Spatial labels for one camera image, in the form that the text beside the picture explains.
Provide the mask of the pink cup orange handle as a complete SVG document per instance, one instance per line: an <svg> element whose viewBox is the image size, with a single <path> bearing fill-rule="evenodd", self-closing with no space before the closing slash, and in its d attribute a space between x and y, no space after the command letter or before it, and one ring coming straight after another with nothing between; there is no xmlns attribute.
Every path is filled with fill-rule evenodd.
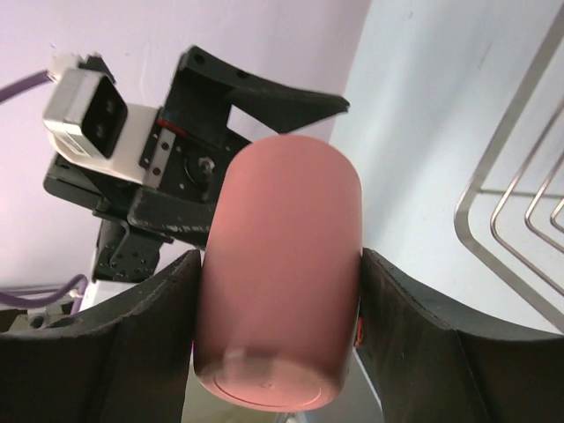
<svg viewBox="0 0 564 423"><path fill-rule="evenodd" d="M360 300L360 179L313 137L239 152L219 194L197 302L193 366L212 394L268 412L343 389Z"/></svg>

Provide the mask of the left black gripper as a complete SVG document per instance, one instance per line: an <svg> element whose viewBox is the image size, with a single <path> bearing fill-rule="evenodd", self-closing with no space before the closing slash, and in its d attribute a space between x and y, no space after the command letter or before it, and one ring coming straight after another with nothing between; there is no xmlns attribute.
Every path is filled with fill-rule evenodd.
<svg viewBox="0 0 564 423"><path fill-rule="evenodd" d="M247 140L227 126L232 106L286 134L346 112L343 97L259 78L198 46L180 58L150 139L151 163L136 184L83 169L56 152L43 186L100 220L93 279L149 278L163 245L206 249L226 168Z"/></svg>

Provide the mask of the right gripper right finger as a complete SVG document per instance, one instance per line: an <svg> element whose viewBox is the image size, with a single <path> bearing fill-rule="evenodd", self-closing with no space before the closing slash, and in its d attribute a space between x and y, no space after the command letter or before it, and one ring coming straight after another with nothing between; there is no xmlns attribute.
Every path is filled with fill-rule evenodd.
<svg viewBox="0 0 564 423"><path fill-rule="evenodd" d="M359 355L388 422L560 422L563 338L487 315L371 249Z"/></svg>

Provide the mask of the metal wire dish rack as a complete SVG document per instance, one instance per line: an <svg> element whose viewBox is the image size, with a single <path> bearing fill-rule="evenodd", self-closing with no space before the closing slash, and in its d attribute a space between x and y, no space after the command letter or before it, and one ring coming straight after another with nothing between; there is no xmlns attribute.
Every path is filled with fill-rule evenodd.
<svg viewBox="0 0 564 423"><path fill-rule="evenodd" d="M563 332L563 10L558 8L456 204L457 239Z"/></svg>

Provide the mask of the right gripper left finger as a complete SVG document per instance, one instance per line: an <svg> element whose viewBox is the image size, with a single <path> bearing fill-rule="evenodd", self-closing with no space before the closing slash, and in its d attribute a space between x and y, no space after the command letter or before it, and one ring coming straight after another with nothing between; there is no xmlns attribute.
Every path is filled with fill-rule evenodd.
<svg viewBox="0 0 564 423"><path fill-rule="evenodd" d="M200 286L191 250L44 329L1 336L3 422L179 422Z"/></svg>

